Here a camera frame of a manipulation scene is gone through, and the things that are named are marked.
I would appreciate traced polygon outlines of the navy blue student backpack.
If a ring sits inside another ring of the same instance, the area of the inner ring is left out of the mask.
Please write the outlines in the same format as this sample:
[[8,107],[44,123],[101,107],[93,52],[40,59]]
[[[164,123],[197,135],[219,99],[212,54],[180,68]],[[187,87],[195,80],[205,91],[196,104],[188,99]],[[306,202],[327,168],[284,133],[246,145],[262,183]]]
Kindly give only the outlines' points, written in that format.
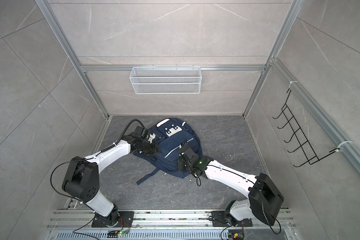
[[187,167],[178,167],[179,150],[183,146],[189,146],[194,153],[203,155],[201,140],[192,127],[185,121],[178,118],[167,118],[152,126],[150,132],[155,134],[154,140],[157,142],[160,153],[146,157],[141,151],[133,154],[142,158],[156,169],[137,181],[137,185],[154,176],[157,172],[163,171],[177,178],[185,178],[190,174]]

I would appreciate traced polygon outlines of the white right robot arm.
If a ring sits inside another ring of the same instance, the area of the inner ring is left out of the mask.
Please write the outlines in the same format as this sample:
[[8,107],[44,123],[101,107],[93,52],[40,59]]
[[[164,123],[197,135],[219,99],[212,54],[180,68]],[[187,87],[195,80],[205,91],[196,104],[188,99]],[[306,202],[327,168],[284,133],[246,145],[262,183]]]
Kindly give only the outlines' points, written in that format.
[[201,184],[200,177],[220,182],[245,196],[245,200],[230,202],[224,211],[225,223],[236,226],[245,219],[256,218],[272,227],[284,197],[266,174],[249,175],[229,168],[208,156],[199,156],[190,147],[178,151],[179,168],[188,170]]

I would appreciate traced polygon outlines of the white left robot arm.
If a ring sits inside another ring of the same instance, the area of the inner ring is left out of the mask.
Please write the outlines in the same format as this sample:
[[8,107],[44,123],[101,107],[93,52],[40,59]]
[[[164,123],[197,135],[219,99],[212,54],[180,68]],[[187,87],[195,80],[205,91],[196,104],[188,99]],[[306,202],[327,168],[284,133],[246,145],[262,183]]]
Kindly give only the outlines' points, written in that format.
[[138,126],[129,135],[123,135],[103,150],[86,156],[75,157],[69,162],[62,190],[77,198],[95,212],[95,218],[101,219],[108,227],[119,221],[117,206],[100,191],[100,173],[110,164],[130,153],[151,157],[161,152],[156,134]]

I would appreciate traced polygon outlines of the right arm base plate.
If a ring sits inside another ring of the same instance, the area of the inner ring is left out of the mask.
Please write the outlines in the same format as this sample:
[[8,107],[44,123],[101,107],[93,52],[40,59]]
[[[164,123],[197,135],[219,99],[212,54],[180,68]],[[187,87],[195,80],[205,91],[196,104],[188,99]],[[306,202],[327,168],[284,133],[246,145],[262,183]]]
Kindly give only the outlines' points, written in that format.
[[248,211],[212,211],[208,220],[213,223],[214,227],[252,227],[253,214]]

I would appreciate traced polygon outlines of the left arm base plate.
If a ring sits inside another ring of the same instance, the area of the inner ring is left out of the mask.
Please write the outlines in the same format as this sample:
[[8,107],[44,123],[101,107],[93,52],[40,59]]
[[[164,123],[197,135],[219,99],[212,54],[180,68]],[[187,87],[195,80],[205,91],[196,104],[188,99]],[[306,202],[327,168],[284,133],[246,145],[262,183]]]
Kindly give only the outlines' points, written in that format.
[[134,211],[111,212],[108,217],[95,213],[92,228],[120,228],[130,227],[134,219]]

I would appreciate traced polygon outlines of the slotted aluminium floor rail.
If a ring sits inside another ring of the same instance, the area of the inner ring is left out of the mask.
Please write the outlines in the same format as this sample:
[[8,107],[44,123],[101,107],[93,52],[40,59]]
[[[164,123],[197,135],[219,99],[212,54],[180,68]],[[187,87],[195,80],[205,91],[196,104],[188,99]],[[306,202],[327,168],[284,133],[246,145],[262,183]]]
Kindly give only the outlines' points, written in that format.
[[221,209],[122,210],[122,224],[94,227],[90,210],[56,210],[43,240],[299,240],[288,209],[273,227],[252,218],[236,226],[216,221]]

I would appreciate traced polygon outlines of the aluminium frame rails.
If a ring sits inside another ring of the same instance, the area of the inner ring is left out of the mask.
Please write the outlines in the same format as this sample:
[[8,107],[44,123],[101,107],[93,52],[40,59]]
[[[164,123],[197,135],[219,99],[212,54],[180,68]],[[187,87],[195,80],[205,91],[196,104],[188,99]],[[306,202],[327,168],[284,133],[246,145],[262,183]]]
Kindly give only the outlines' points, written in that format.
[[[93,85],[90,83],[89,78],[86,76],[88,71],[131,71],[134,65],[81,65],[76,53],[74,52],[71,44],[69,43],[66,35],[64,34],[52,8],[47,1],[37,1],[37,6],[44,15],[48,24],[50,25],[53,33],[57,37],[59,43],[63,47],[65,53],[68,55],[69,60],[74,66],[74,69],[79,74],[81,80],[89,90],[91,96],[94,98],[101,113],[107,117],[108,113],[105,109],[103,102],[100,100],[99,95],[96,93]],[[356,172],[360,175],[360,149],[356,144],[349,142],[350,138],[340,128],[338,124],[328,115],[328,113],[318,104],[316,100],[306,91],[306,89],[296,81],[292,73],[284,66],[284,64],[276,57],[281,45],[286,39],[287,32],[291,29],[292,22],[297,16],[297,11],[301,9],[302,1],[293,1],[285,22],[281,28],[281,33],[276,39],[275,46],[271,50],[270,58],[263,65],[257,64],[238,64],[238,65],[199,65],[198,67],[204,71],[261,71],[259,82],[253,91],[247,109],[244,111],[244,116],[247,117],[258,97],[261,88],[264,85],[265,79],[269,74],[270,69],[275,69],[278,74],[290,84],[290,90],[294,92],[299,101],[306,107],[312,117],[316,120],[318,125],[327,134],[334,144],[344,145],[339,146],[344,158],[352,165]]]

